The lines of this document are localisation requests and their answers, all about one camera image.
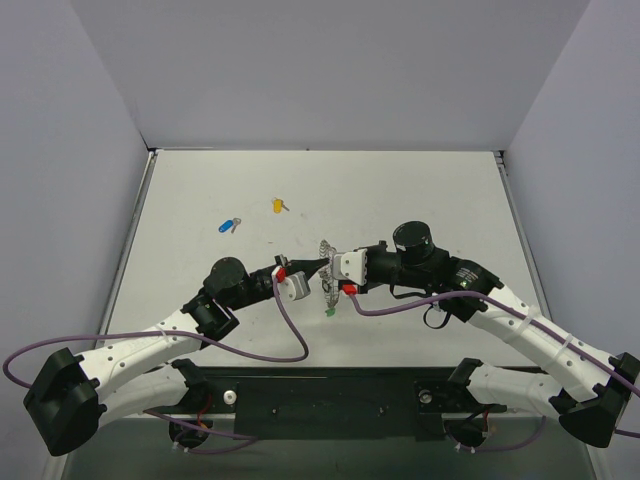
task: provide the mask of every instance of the robotic arm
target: robotic arm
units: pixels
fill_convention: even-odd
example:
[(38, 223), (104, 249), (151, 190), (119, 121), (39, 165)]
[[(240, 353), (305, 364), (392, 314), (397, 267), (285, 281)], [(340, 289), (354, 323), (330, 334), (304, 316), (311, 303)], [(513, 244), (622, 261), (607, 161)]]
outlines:
[[(198, 294), (147, 329), (148, 337), (76, 356), (68, 349), (52, 354), (29, 389), (25, 407), (50, 453), (62, 455), (117, 418), (155, 406), (202, 402), (207, 382), (199, 369), (189, 360), (166, 362), (221, 340), (239, 325), (236, 310), (268, 300), (274, 292), (285, 301), (306, 297), (309, 279), (322, 269), (323, 286), (336, 282), (363, 315), (426, 305), (439, 294), (435, 298), (442, 310), (495, 335), (546, 372), (519, 372), (464, 359), (449, 379), (461, 396), (470, 394), (481, 405), (505, 405), (557, 418), (576, 438), (598, 447), (609, 444), (630, 391), (574, 350), (610, 365), (631, 383), (640, 373), (637, 359), (627, 353), (613, 357), (573, 338), (522, 302), (491, 272), (436, 247), (422, 222), (401, 225), (393, 239), (395, 252), (380, 242), (319, 260), (288, 261), (279, 256), (275, 265), (251, 274), (239, 260), (221, 259)], [(355, 295), (380, 285), (389, 285), (395, 298), (407, 295), (395, 295), (396, 286), (423, 290), (413, 295), (424, 300), (387, 311), (362, 310)], [(509, 307), (510, 313), (496, 304)]]

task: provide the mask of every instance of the blue key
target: blue key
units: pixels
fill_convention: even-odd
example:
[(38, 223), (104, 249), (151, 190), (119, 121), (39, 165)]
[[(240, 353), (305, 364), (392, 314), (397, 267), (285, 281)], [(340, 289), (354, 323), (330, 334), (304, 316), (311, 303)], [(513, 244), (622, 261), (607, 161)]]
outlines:
[(233, 220), (227, 220), (222, 225), (220, 225), (220, 228), (218, 228), (218, 231), (220, 233), (224, 233), (227, 230), (229, 230), (231, 227), (233, 227)]

